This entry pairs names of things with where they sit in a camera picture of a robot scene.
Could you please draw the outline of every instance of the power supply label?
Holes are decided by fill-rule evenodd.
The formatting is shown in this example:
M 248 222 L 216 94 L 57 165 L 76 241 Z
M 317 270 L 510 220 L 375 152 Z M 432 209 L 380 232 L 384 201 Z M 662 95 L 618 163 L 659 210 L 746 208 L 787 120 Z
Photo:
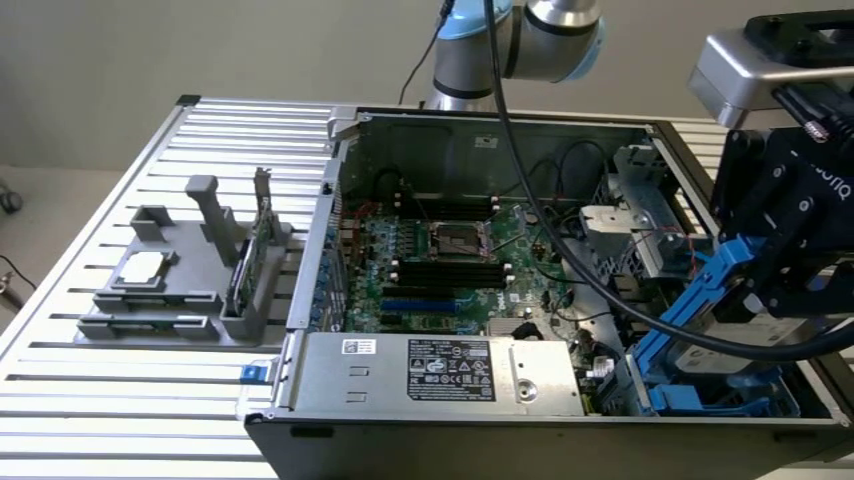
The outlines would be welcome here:
M 410 340 L 407 390 L 416 401 L 494 402 L 490 342 Z

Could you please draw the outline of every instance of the blue pcie slot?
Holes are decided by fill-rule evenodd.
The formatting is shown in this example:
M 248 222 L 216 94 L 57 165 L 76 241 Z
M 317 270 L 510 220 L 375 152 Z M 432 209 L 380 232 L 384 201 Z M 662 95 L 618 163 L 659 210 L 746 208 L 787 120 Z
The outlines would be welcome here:
M 379 309 L 396 312 L 456 313 L 459 305 L 454 300 L 383 300 L 379 304 Z

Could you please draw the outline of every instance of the black cable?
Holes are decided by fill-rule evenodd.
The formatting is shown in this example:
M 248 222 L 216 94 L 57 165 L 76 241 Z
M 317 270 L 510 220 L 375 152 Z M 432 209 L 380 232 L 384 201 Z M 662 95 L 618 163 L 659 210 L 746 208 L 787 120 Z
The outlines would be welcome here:
M 550 164 L 552 167 L 555 167 L 555 170 L 558 171 L 558 177 L 560 177 L 560 169 L 558 168 L 558 164 L 551 160 L 551 158 L 543 158 L 539 162 L 534 164 L 534 166 L 531 167 L 531 170 L 528 170 L 528 177 L 534 175 L 539 167 L 542 167 L 546 164 Z M 512 192 L 516 188 L 519 188 L 519 185 L 522 185 L 522 182 L 514 183 L 510 187 L 507 187 L 504 190 L 498 192 L 495 195 L 498 197 L 503 197 L 510 192 Z
M 379 181 L 383 179 L 386 175 L 394 173 L 398 177 L 398 181 L 403 178 L 403 174 L 400 173 L 400 169 L 396 166 L 383 167 L 373 174 L 373 182 L 371 184 L 371 200 L 378 201 L 379 197 L 376 196 L 376 190 L 379 189 Z
M 534 264 L 534 268 L 536 269 L 539 274 L 543 277 L 546 277 L 548 280 L 551 280 L 552 282 L 570 283 L 570 284 L 576 284 L 576 285 L 586 285 L 587 282 L 582 282 L 580 280 L 570 280 L 568 278 L 555 277 L 546 270 L 543 270 L 543 267 L 540 267 L 539 262 L 536 261 L 536 257 L 534 256 L 534 245 L 536 244 L 536 241 L 539 240 L 539 236 L 542 234 L 543 234 L 543 229 L 540 228 L 539 232 L 536 232 L 536 235 L 534 235 L 534 239 L 531 240 L 530 252 L 531 252 L 531 263 Z
M 807 109 L 796 102 L 788 91 L 780 87 L 771 90 L 771 97 L 783 106 L 788 115 L 795 119 L 800 126 L 815 120 L 815 117 Z
M 495 96 L 495 106 L 498 110 L 498 118 L 504 130 L 504 136 L 507 137 L 507 144 L 510 146 L 510 153 L 512 164 L 519 175 L 522 187 L 531 203 L 531 208 L 536 217 L 543 223 L 543 228 L 552 243 L 558 248 L 558 253 L 567 261 L 579 276 L 587 281 L 594 291 L 602 295 L 608 304 L 611 304 L 626 315 L 638 319 L 646 325 L 664 334 L 674 337 L 676 340 L 684 341 L 696 345 L 700 348 L 706 348 L 718 353 L 731 355 L 735 357 L 747 358 L 755 361 L 764 362 L 790 362 L 796 360 L 806 360 L 821 355 L 826 355 L 854 345 L 854 324 L 831 331 L 803 343 L 794 345 L 780 345 L 772 347 L 760 347 L 743 343 L 731 342 L 720 338 L 710 337 L 707 335 L 698 334 L 686 330 L 668 322 L 663 321 L 658 317 L 652 317 L 644 312 L 639 311 L 635 307 L 628 305 L 619 295 L 611 291 L 599 281 L 595 273 L 590 271 L 584 262 L 575 256 L 570 247 L 563 243 L 560 239 L 560 233 L 555 227 L 550 224 L 548 217 L 543 211 L 536 195 L 531 188 L 531 182 L 526 176 L 524 168 L 522 167 L 522 156 L 519 155 L 519 148 L 512 134 L 512 127 L 510 122 L 510 114 L 507 113 L 507 104 L 504 101 L 504 90 L 502 87 L 502 69 L 498 54 L 498 33 L 495 28 L 495 13 L 492 0 L 483 0 L 487 34 L 490 40 L 490 53 L 491 53 L 491 66 L 492 66 L 492 91 Z
M 17 269 L 17 267 L 15 266 L 15 263 L 12 263 L 12 260 L 9 260 L 9 257 L 7 257 L 5 255 L 0 255 L 0 258 L 5 261 L 5 263 L 9 264 L 9 267 L 12 267 L 12 270 L 15 270 L 15 274 L 21 277 L 21 280 L 24 280 L 29 286 L 32 287 L 32 289 L 35 290 L 36 288 L 36 284 L 32 283 L 32 281 L 27 278 L 27 276 L 21 273 L 21 271 Z
M 602 159 L 602 170 L 603 173 L 608 172 L 608 156 L 604 154 L 604 150 L 599 146 L 596 142 L 592 140 L 578 140 L 572 142 L 564 149 L 563 154 L 560 155 L 560 162 L 558 162 L 558 181 L 555 182 L 555 191 L 563 194 L 563 164 L 566 163 L 566 157 L 570 156 L 572 150 L 575 150 L 582 145 L 590 145 L 596 152 L 599 152 L 599 158 Z
M 599 317 L 604 317 L 606 315 L 611 315 L 611 311 L 608 310 L 607 312 L 599 312 L 595 315 L 590 315 L 588 317 L 583 317 L 583 318 L 566 318 L 564 316 L 559 315 L 562 320 L 566 320 L 567 322 L 586 322 L 587 320 L 592 320 L 594 318 L 599 318 Z
M 448 19 L 448 15 L 451 14 L 451 10 L 454 9 L 455 0 L 444 0 L 442 3 L 442 9 L 439 10 L 439 22 L 436 24 L 436 30 L 432 32 L 432 37 L 430 37 L 430 43 L 427 44 L 427 49 L 422 55 L 420 60 L 415 64 L 415 68 L 410 72 L 410 76 L 406 79 L 406 83 L 400 88 L 400 96 L 398 97 L 398 105 L 403 105 L 403 97 L 406 97 L 406 89 L 410 87 L 410 83 L 412 82 L 412 78 L 415 78 L 415 74 L 418 70 L 422 68 L 424 61 L 427 60 L 427 56 L 430 55 L 430 51 L 432 50 L 432 46 L 436 44 L 436 39 L 439 38 L 439 31 L 442 27 L 444 27 L 444 22 Z

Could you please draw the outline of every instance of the blue latch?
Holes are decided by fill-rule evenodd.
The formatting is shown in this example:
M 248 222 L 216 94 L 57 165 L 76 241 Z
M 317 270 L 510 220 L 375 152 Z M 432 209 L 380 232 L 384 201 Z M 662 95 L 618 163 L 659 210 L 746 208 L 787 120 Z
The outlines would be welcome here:
M 267 383 L 267 367 L 244 365 L 240 370 L 240 383 L 243 385 L 264 385 Z

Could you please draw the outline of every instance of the aluminum extrusion table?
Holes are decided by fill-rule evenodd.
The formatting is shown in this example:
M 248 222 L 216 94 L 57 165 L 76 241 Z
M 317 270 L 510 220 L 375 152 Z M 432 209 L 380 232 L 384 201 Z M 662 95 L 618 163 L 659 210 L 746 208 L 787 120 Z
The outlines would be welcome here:
M 201 98 L 173 108 L 0 337 L 0 478 L 275 478 L 235 418 L 235 400 L 241 366 L 279 351 L 284 318 L 260 347 L 217 351 L 81 348 L 76 317 L 133 238 L 135 208 L 165 205 L 175 219 L 200 220 L 183 189 L 191 175 L 212 174 L 220 203 L 251 220 L 257 166 L 271 169 L 273 208 L 296 232 L 272 309 L 287 312 L 332 107 Z M 703 120 L 664 120 L 714 178 L 726 131 Z M 846 466 L 853 457 L 822 478 L 850 479 Z M 818 466 L 803 467 L 771 477 L 817 478 Z

